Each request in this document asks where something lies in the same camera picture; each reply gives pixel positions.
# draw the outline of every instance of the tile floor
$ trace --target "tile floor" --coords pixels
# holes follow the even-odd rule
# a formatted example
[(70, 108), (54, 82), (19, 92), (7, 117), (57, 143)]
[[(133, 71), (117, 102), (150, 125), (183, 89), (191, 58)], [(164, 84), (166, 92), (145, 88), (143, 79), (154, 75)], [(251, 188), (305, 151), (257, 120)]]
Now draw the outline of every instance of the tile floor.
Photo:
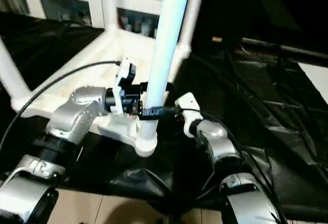
[[(156, 224), (161, 217), (144, 201), (60, 190), (48, 224)], [(182, 219), (186, 224), (222, 224), (221, 213), (211, 210), (194, 209)]]

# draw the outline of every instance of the black cable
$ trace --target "black cable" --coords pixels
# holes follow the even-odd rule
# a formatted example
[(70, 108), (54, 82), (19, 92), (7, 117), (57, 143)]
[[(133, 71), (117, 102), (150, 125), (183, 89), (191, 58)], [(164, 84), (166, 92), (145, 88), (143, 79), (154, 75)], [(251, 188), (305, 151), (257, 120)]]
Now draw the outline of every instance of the black cable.
[(272, 189), (272, 185), (269, 182), (269, 180), (267, 179), (267, 177), (265, 176), (263, 170), (261, 169), (260, 165), (258, 164), (258, 162), (255, 160), (254, 156), (240, 143), (238, 143), (238, 141), (236, 140), (236, 138), (234, 137), (234, 135), (232, 134), (232, 132), (229, 130), (229, 128), (223, 124), (218, 118), (216, 118), (215, 116), (204, 112), (204, 111), (200, 111), (200, 110), (196, 110), (196, 109), (180, 109), (180, 112), (184, 111), (184, 110), (189, 110), (189, 111), (196, 111), (199, 114), (203, 115), (204, 117), (207, 117), (209, 119), (212, 119), (213, 121), (219, 123), (221, 126), (223, 126), (226, 131), (228, 132), (228, 137), (231, 140), (231, 143), (233, 144), (233, 146), (236, 148), (236, 150), (238, 151), (241, 159), (244, 159), (243, 157), (243, 153), (242, 151), (244, 150), (246, 152), (246, 154), (249, 156), (249, 158), (252, 160), (252, 162), (254, 163), (255, 167), (257, 168), (257, 170), (259, 171), (259, 173), (261, 174), (262, 178), (264, 179), (266, 186), (262, 183), (262, 181), (260, 181), (256, 175), (254, 175), (254, 177), (257, 179), (257, 181), (259, 182), (259, 184), (261, 185), (261, 187), (263, 188), (263, 190), (265, 191), (265, 193), (267, 194), (267, 196), (269, 197), (269, 199), (271, 200), (271, 202), (274, 204), (274, 206), (277, 209), (278, 215), (280, 217), (280, 222), (279, 224), (288, 224), (286, 217), (283, 213), (282, 207), (279, 203), (278, 197), (276, 196), (274, 190)]
[(58, 77), (57, 79), (53, 80), (52, 82), (50, 82), (49, 84), (47, 84), (46, 86), (44, 86), (43, 88), (41, 88), (37, 93), (34, 94), (33, 97), (31, 97), (30, 100), (27, 101), (26, 104), (24, 104), (24, 106), (20, 109), (20, 111), (17, 112), (17, 114), (15, 115), (14, 119), (11, 121), (11, 123), (9, 124), (9, 126), (7, 127), (4, 136), (2, 137), (2, 140), (0, 142), (0, 153), (2, 150), (2, 147), (4, 146), (5, 140), (11, 130), (11, 128), (13, 127), (14, 123), (17, 121), (17, 119), (23, 114), (23, 112), (30, 106), (30, 104), (36, 100), (42, 93), (44, 93), (48, 88), (52, 87), (54, 84), (56, 84), (57, 82), (61, 81), (62, 79), (66, 78), (67, 76), (70, 76), (80, 70), (86, 69), (86, 68), (90, 68), (93, 66), (97, 66), (97, 65), (103, 65), (103, 64), (119, 64), (119, 62), (115, 62), (115, 61), (104, 61), (104, 62), (97, 62), (97, 63), (92, 63), (92, 64), (87, 64), (84, 65), (82, 67), (79, 67), (77, 69), (74, 69), (66, 74), (63, 74), (62, 76)]

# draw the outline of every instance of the white pvc pipe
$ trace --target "white pvc pipe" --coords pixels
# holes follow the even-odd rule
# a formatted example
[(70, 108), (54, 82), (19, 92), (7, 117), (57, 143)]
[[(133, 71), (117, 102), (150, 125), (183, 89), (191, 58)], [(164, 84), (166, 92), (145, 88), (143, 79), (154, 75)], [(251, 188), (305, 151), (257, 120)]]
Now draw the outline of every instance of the white pvc pipe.
[(24, 98), (30, 95), (24, 79), (12, 60), (2, 39), (0, 38), (0, 80), (8, 94), (13, 99)]
[(201, 1), (202, 0), (188, 0), (187, 9), (184, 14), (179, 46), (188, 51), (188, 54), (191, 51), (191, 40), (198, 19)]
[[(187, 0), (163, 0), (145, 108), (163, 105), (186, 4)], [(140, 123), (135, 148), (140, 156), (148, 156), (155, 150), (157, 145), (156, 128), (157, 121)]]
[(117, 9), (116, 0), (104, 0), (105, 11), (105, 29), (111, 30), (117, 28)]

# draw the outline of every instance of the black cloth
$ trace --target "black cloth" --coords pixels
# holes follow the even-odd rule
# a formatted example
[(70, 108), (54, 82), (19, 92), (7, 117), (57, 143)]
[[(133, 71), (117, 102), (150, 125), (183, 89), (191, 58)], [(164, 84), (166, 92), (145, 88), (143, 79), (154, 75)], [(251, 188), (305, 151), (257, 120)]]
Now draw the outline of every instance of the black cloth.
[[(86, 37), (85, 28), (76, 30)], [(29, 37), (28, 30), (24, 32), (21, 37)], [(57, 51), (64, 55), (66, 49), (77, 53), (84, 47), (53, 40), (56, 44), (49, 55)], [(24, 62), (31, 54), (28, 44), (33, 52), (42, 48), (42, 42), (27, 40), (26, 54), (16, 61)], [(15, 52), (14, 45), (7, 42), (7, 47)], [(35, 57), (37, 64), (43, 60)], [(287, 218), (328, 221), (328, 105), (297, 63), (283, 58), (235, 55), (229, 61), (219, 55), (191, 55), (174, 84), (167, 105), (192, 92), (203, 111), (220, 118), (273, 182)], [(15, 166), (46, 123), (41, 117), (20, 120), (0, 155), (2, 172)], [(61, 187), (144, 199), (168, 214), (192, 207), (220, 209), (215, 177), (205, 186), (212, 173), (207, 152), (186, 138), (182, 127), (179, 117), (161, 120), (158, 146), (147, 158), (138, 157), (128, 145), (89, 133), (78, 163)]]

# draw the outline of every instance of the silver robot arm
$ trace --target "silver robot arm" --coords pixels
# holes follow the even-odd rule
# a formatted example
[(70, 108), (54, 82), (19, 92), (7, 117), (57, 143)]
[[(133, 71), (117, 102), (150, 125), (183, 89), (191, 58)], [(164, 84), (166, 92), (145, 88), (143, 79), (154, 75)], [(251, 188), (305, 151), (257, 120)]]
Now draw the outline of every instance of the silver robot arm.
[(78, 88), (54, 111), (45, 132), (0, 187), (0, 223), (47, 223), (58, 198), (53, 185), (78, 159), (80, 143), (93, 121), (109, 112), (133, 113), (140, 108), (140, 93), (132, 93), (138, 87), (124, 90), (134, 76), (135, 66), (124, 60), (113, 89)]
[(203, 118), (199, 105), (187, 93), (176, 101), (185, 119), (184, 133), (207, 145), (211, 160), (221, 174), (220, 191), (225, 196), (223, 223), (279, 223), (279, 215), (270, 197), (250, 170), (243, 170), (242, 160), (227, 130), (220, 124)]

